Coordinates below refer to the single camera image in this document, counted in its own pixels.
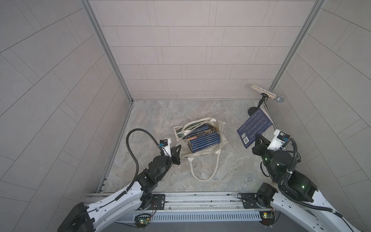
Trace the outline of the floral canvas tote bag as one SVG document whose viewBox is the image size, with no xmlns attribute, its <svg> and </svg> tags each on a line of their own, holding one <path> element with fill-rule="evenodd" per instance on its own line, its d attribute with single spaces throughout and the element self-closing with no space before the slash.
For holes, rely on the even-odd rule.
<svg viewBox="0 0 371 232">
<path fill-rule="evenodd" d="M 219 166 L 219 157 L 222 148 L 228 143 L 223 134 L 225 122 L 214 118 L 203 118 L 186 125 L 174 126 L 177 145 L 181 146 L 180 159 L 187 159 L 192 176 L 200 182 L 210 181 L 216 174 Z M 193 160 L 196 157 L 216 155 L 216 166 L 207 179 L 198 178 L 193 170 Z"/>
</svg>

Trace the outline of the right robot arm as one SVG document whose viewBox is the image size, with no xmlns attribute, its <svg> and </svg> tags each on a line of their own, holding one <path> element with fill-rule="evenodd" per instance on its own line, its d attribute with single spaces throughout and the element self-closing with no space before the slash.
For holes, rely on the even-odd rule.
<svg viewBox="0 0 371 232">
<path fill-rule="evenodd" d="M 309 232 L 358 231 L 309 177 L 296 170 L 300 154 L 287 133 L 276 130 L 272 141 L 257 134 L 252 152 L 262 158 L 261 165 L 267 169 L 264 175 L 277 185 L 261 185 L 255 194 L 259 207 L 281 212 Z"/>
</svg>

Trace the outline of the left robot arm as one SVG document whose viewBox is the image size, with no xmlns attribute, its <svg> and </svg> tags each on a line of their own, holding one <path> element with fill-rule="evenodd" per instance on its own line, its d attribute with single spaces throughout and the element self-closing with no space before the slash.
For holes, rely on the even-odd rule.
<svg viewBox="0 0 371 232">
<path fill-rule="evenodd" d="M 146 209 L 151 204 L 152 191 L 174 164 L 180 164 L 182 146 L 177 143 L 171 147 L 171 140 L 167 138 L 155 141 L 160 155 L 140 173 L 139 162 L 129 145 L 129 137 L 136 131 L 148 133 L 144 129 L 133 129 L 126 137 L 127 149 L 136 165 L 133 180 L 102 200 L 89 205 L 83 202 L 75 205 L 58 227 L 59 232 L 101 232 L 125 214 L 138 208 Z"/>
</svg>

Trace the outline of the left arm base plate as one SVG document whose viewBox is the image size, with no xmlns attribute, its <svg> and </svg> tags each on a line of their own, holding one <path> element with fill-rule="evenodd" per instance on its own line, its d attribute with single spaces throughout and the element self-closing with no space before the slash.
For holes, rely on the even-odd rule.
<svg viewBox="0 0 371 232">
<path fill-rule="evenodd" d="M 142 204 L 139 210 L 163 210 L 165 205 L 165 194 L 147 194 L 141 198 Z"/>
</svg>

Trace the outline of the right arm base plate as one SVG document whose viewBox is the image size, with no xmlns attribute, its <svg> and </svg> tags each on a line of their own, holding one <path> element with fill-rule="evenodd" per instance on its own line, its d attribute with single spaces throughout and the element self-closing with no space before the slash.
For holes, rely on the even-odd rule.
<svg viewBox="0 0 371 232">
<path fill-rule="evenodd" d="M 271 207 L 271 201 L 274 194 L 264 192 L 238 193 L 237 198 L 242 201 L 244 209 L 261 208 L 267 209 Z"/>
</svg>

